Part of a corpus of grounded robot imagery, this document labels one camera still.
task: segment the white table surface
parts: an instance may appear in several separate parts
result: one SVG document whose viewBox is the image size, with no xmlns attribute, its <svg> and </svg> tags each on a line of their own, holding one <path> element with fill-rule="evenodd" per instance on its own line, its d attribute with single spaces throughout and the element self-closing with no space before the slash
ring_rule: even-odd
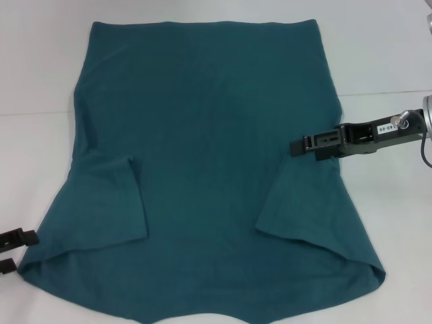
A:
<svg viewBox="0 0 432 324">
<path fill-rule="evenodd" d="M 421 0 L 0 0 L 0 232 L 37 228 L 67 175 L 74 140 L 71 93 L 93 21 L 314 18 L 344 121 L 355 123 L 421 108 L 423 97 L 432 95 L 431 12 Z M 348 191 L 388 272 L 384 285 L 280 323 L 432 323 L 432 170 L 419 146 L 412 142 L 341 161 Z M 23 254 L 19 248 L 0 259 L 18 261 Z M 51 296 L 16 273 L 0 277 L 0 324 L 127 322 Z M 162 323 L 243 322 L 194 315 Z"/>
</svg>

